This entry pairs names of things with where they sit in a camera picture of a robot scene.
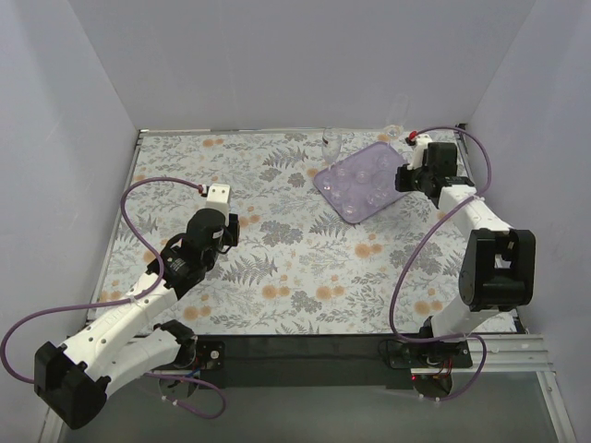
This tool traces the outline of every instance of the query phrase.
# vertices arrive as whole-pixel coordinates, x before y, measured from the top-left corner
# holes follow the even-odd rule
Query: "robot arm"
[[[421,134],[413,160],[398,169],[399,192],[421,191],[444,212],[476,194],[467,177],[457,176],[457,148]],[[527,305],[533,294],[536,238],[513,229],[475,197],[455,215],[453,223],[468,239],[459,276],[459,294],[426,325],[432,337],[471,333],[499,312]]]
[[[134,298],[156,282],[157,260],[127,293],[129,303],[109,309],[59,347],[47,342],[35,354],[35,392],[72,429],[88,423],[111,394],[154,367],[187,367],[195,361],[197,337],[175,320],[146,339],[129,341],[203,281],[218,254],[227,252],[224,246],[237,245],[240,228],[237,215],[229,212],[230,191],[228,185],[209,188],[205,208],[189,221],[187,232],[162,250],[163,280],[151,293]]]

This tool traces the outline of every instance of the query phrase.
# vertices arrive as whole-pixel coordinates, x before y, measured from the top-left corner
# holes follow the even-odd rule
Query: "purple tray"
[[[314,177],[314,186],[339,215],[349,223],[359,223],[404,197],[394,180],[399,166],[408,163],[390,145],[379,141],[332,167],[332,189],[324,189],[328,168]]]

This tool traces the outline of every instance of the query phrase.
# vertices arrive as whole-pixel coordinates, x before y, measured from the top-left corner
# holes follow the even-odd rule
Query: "clear glass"
[[[396,160],[390,153],[381,154],[376,159],[376,165],[381,171],[395,171],[399,164]]]
[[[362,204],[363,202],[359,198],[346,197],[343,201],[343,214],[349,218],[356,216]]]
[[[347,183],[350,185],[350,176],[351,172],[346,166],[343,166],[342,163],[335,164],[332,167],[332,177],[335,183]]]
[[[398,94],[394,97],[384,127],[384,133],[390,137],[390,142],[397,140],[403,134],[409,109],[410,99],[407,95]]]
[[[350,185],[347,182],[335,182],[332,184],[331,202],[334,206],[340,206],[347,199],[347,190]]]
[[[369,183],[369,181],[371,180],[371,176],[375,172],[375,166],[369,164],[368,162],[357,162],[355,170],[355,180],[361,185]]]
[[[322,133],[322,157],[329,164],[329,173],[322,180],[322,187],[325,191],[332,188],[332,166],[339,158],[343,147],[343,131],[334,127],[327,127]]]
[[[371,185],[380,191],[394,190],[396,176],[390,171],[379,171],[371,177]]]
[[[379,189],[373,189],[369,191],[368,196],[366,197],[366,201],[368,202],[369,206],[373,206],[374,208],[379,208],[386,204],[386,202],[390,201],[390,193],[388,191],[381,191]]]

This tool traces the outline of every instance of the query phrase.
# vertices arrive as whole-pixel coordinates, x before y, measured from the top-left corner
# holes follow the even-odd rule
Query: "table surface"
[[[432,136],[454,141],[451,132]],[[440,214],[415,192],[358,225],[342,221],[312,184],[324,167],[320,138],[319,131],[301,131],[148,134],[143,139],[132,181],[165,175],[229,184],[231,209],[241,223],[239,246],[220,256],[206,280],[152,324],[176,318],[198,334],[389,331],[394,284]],[[385,138],[375,131],[347,133],[341,158]],[[404,143],[392,146],[410,158]],[[185,231],[203,205],[194,190],[162,183],[134,191],[127,210],[148,241],[161,248]],[[395,310],[399,330],[417,332],[457,295],[465,245],[452,223],[434,235],[406,277]],[[120,221],[96,298],[124,296],[152,260]],[[102,311],[89,312],[89,319]],[[515,327],[511,315],[499,314],[478,330],[510,332]]]

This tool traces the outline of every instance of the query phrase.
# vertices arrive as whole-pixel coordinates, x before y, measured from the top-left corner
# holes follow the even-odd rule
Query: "white backdrop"
[[[0,336],[33,311],[87,303],[136,130],[67,0],[0,0]],[[84,312],[33,320],[8,344],[35,351]],[[37,441],[47,406],[0,368],[0,441]]]
[[[492,159],[490,205],[537,237],[535,295],[521,312],[544,333],[581,442],[591,441],[590,42],[590,2],[537,0],[469,124]],[[475,172],[482,182],[481,162]]]
[[[534,0],[70,0],[136,127],[467,120]]]

